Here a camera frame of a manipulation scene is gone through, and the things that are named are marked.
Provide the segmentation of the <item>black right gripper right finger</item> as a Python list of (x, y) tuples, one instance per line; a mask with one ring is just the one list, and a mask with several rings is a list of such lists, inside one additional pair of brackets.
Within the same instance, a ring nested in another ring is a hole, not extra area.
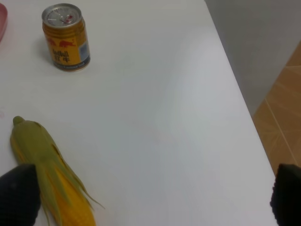
[(270, 206), (279, 226), (301, 224), (301, 168), (280, 164), (275, 177)]

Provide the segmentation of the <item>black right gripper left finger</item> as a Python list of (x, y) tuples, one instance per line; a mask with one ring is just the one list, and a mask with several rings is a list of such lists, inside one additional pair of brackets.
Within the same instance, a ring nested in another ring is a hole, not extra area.
[(40, 189), (33, 164), (21, 164), (0, 177), (2, 226), (33, 226), (40, 206)]

